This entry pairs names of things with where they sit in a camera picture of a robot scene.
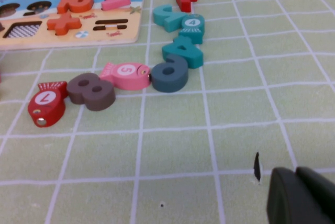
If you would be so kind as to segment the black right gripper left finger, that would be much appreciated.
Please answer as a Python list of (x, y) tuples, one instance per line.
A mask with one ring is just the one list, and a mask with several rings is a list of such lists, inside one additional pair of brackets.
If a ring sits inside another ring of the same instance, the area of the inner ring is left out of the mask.
[(267, 199), (269, 223), (332, 223), (296, 171), (273, 169)]

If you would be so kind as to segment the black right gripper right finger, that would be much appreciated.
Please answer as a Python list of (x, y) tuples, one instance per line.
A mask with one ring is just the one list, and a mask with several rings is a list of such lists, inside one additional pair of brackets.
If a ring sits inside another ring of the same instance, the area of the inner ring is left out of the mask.
[(323, 213), (334, 223), (334, 183), (308, 167), (298, 167), (296, 174), (308, 188)]

